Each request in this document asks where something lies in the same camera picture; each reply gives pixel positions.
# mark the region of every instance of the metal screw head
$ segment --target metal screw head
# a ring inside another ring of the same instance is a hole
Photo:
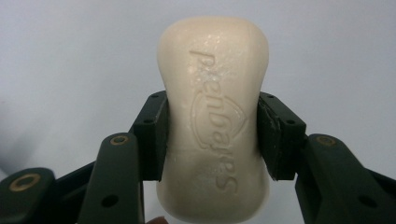
[[[24,191],[31,188],[40,181],[41,176],[38,174],[27,174],[20,176],[16,180],[12,181],[9,185],[9,190],[14,192]]]
[[[120,146],[128,142],[129,138],[125,135],[115,136],[110,140],[111,145]]]
[[[335,140],[328,136],[319,136],[317,137],[317,141],[327,147],[335,145]]]

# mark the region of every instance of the soap bar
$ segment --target soap bar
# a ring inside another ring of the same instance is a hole
[[[170,108],[163,208],[193,223],[253,217],[269,190],[256,134],[264,34],[239,18],[190,18],[164,31],[157,59]]]

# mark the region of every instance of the white soap bar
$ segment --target white soap bar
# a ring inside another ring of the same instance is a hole
[[[266,38],[246,20],[191,18],[163,33],[158,65],[170,128],[157,194],[173,217],[241,222],[266,201],[256,111],[267,64]]]

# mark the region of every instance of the white background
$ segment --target white background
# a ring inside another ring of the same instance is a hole
[[[1,1],[0,178],[28,167],[57,177],[95,160],[164,89],[156,45],[183,18],[246,18],[266,34],[262,91],[396,178],[394,1]],[[145,184],[147,220],[167,215]],[[272,182],[246,223],[304,223],[293,182]]]

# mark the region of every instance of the white wall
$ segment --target white wall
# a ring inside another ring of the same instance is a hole
[[[156,45],[197,15],[243,17],[267,35],[262,90],[307,133],[343,140],[368,168],[396,178],[394,1],[1,1],[0,167],[65,175],[95,160],[101,141],[126,132],[163,90]],[[247,223],[303,223],[292,182]],[[165,215],[153,183],[147,219]]]

